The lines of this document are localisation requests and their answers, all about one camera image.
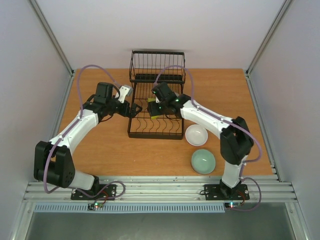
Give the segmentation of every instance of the white wall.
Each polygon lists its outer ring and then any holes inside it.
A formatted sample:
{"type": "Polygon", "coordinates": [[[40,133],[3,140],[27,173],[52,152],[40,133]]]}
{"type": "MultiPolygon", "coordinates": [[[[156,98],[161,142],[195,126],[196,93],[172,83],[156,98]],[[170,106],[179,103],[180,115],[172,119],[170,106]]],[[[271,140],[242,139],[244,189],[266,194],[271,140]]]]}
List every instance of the white wall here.
{"type": "Polygon", "coordinates": [[[320,239],[320,1],[293,1],[252,81],[284,180],[320,239]]]}
{"type": "Polygon", "coordinates": [[[6,240],[27,182],[35,146],[47,140],[68,73],[26,0],[0,7],[0,235],[6,240]]]}
{"type": "Polygon", "coordinates": [[[38,0],[74,69],[128,68],[132,49],[186,52],[188,68],[248,68],[283,0],[38,0]]]}

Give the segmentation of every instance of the black mounting plate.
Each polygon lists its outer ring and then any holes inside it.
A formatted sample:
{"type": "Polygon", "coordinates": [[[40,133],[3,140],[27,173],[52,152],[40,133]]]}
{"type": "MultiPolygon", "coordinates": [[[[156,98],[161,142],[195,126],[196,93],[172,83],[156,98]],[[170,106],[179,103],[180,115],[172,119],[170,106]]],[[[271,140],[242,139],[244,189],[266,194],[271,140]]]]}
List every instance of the black mounting plate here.
{"type": "MultiPolygon", "coordinates": [[[[100,184],[99,185],[99,191],[105,186],[106,184],[100,184]]],[[[109,186],[107,186],[104,190],[104,192],[106,192],[108,194],[109,197],[114,197],[117,193],[117,185],[116,184],[111,184],[109,186]]],[[[84,194],[82,194],[79,191],[75,191],[75,194],[71,193],[71,200],[84,200],[84,201],[88,201],[88,200],[96,200],[96,199],[100,199],[100,198],[105,198],[105,194],[103,192],[101,192],[98,196],[96,197],[88,197],[84,194]]]]}
{"type": "MultiPolygon", "coordinates": [[[[240,184],[237,190],[244,195],[245,200],[249,200],[248,186],[246,184],[240,184]]],[[[220,184],[206,184],[204,185],[204,190],[201,191],[205,195],[205,200],[207,201],[221,201],[221,200],[243,200],[243,197],[235,192],[230,198],[225,198],[220,191],[220,184]]]]}

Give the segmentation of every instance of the wire rack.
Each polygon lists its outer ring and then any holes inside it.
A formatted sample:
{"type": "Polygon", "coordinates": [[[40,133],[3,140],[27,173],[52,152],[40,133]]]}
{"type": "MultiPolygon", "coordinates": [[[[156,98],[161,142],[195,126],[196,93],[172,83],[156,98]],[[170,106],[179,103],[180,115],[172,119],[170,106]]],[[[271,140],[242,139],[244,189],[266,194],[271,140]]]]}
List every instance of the wire rack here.
{"type": "MultiPolygon", "coordinates": [[[[184,136],[184,120],[172,115],[162,115],[151,119],[148,112],[148,100],[155,99],[152,93],[153,83],[159,72],[170,65],[185,66],[185,54],[171,51],[132,51],[129,77],[133,86],[132,103],[142,107],[142,111],[129,120],[130,138],[175,139],[184,136]]],[[[186,72],[174,67],[167,69],[158,82],[167,82],[172,91],[183,93],[186,72]]]]}

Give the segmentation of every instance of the wooden tabletop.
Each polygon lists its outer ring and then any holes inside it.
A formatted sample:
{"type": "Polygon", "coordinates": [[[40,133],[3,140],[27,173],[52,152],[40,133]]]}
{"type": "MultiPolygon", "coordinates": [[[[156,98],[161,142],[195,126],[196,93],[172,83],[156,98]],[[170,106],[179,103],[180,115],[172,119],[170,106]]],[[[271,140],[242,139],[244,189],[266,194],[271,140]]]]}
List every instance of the wooden tabletop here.
{"type": "MultiPolygon", "coordinates": [[[[121,84],[130,85],[128,69],[108,69],[121,84]]],[[[262,145],[262,159],[248,164],[244,175],[272,175],[270,162],[260,131],[256,112],[242,69],[190,69],[195,81],[195,100],[221,115],[245,119],[250,132],[262,145]]],[[[86,69],[80,79],[82,99],[85,101],[96,91],[99,82],[111,82],[100,69],[86,69]]],[[[183,92],[191,93],[189,77],[183,92]]],[[[79,102],[76,81],[73,82],[60,130],[77,115],[79,102]]],[[[220,155],[220,141],[209,132],[208,140],[201,147],[194,147],[182,140],[141,139],[128,137],[129,119],[115,114],[107,122],[92,129],[73,154],[77,170],[98,176],[197,176],[191,167],[191,157],[197,149],[207,149],[216,159],[215,170],[210,175],[221,176],[225,161],[220,155]]],[[[193,124],[185,120],[185,127],[193,124]]],[[[248,157],[258,155],[254,146],[248,157]]]]}

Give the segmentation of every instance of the teal bowl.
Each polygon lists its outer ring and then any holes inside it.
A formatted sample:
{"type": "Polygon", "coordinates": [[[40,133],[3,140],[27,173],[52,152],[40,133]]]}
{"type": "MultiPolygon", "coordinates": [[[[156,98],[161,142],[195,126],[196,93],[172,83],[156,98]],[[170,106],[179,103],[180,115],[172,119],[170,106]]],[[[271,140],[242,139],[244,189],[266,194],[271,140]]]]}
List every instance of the teal bowl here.
{"type": "Polygon", "coordinates": [[[199,149],[192,155],[191,166],[198,174],[209,174],[216,167],[215,156],[208,150],[199,149]]]}

